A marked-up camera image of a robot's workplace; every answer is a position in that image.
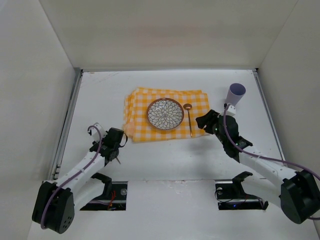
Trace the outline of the yellow white checkered cloth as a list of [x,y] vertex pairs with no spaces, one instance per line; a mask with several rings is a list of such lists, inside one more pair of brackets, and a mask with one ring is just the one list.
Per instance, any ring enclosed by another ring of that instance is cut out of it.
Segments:
[[196,118],[209,110],[202,90],[137,87],[124,99],[123,130],[135,143],[202,137]]

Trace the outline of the copper spoon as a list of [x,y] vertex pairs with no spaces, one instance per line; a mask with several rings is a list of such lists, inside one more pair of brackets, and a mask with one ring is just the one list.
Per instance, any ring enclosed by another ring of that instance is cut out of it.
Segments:
[[190,116],[190,110],[192,109],[192,105],[190,103],[185,103],[183,105],[183,108],[187,110],[189,132],[190,132],[190,136],[193,137],[192,123],[191,123],[191,116]]

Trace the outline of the lavender cup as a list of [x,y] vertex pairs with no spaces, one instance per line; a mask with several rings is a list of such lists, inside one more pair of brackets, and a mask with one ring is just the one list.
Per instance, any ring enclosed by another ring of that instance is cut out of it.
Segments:
[[246,88],[240,83],[233,83],[229,86],[224,105],[236,106],[246,93]]

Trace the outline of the floral patterned bowl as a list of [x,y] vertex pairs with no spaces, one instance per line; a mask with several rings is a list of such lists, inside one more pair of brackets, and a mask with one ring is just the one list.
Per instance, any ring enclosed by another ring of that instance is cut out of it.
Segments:
[[151,126],[161,131],[171,131],[184,120],[184,109],[179,102],[171,98],[158,98],[149,104],[146,119]]

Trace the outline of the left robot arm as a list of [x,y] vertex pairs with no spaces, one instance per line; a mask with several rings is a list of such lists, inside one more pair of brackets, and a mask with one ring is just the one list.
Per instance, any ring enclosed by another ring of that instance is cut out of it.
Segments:
[[127,183],[114,182],[100,171],[118,159],[128,137],[118,128],[104,130],[98,123],[87,129],[92,146],[65,175],[44,181],[37,194],[31,219],[42,229],[63,234],[80,210],[124,210]]

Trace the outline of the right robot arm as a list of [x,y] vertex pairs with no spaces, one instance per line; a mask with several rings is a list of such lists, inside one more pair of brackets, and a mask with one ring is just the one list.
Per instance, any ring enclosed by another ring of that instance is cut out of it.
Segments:
[[288,161],[263,156],[240,136],[235,118],[226,113],[210,110],[195,120],[199,129],[218,138],[230,158],[266,179],[261,182],[248,171],[238,174],[232,182],[242,195],[254,195],[273,203],[296,224],[311,219],[319,211],[320,189],[316,183],[319,176],[314,172],[304,167],[297,171],[288,167]]

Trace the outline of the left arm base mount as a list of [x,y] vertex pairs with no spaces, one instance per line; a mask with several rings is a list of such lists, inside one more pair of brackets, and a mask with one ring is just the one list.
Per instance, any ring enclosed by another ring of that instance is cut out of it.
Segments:
[[125,211],[127,208],[128,182],[114,181],[108,194],[94,198],[80,211]]

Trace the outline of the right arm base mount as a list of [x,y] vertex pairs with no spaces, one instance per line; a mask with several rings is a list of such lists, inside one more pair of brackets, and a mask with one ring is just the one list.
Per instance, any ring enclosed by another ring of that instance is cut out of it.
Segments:
[[215,199],[220,211],[261,210],[265,211],[269,202],[252,194],[245,193],[239,183],[232,180],[215,182]]

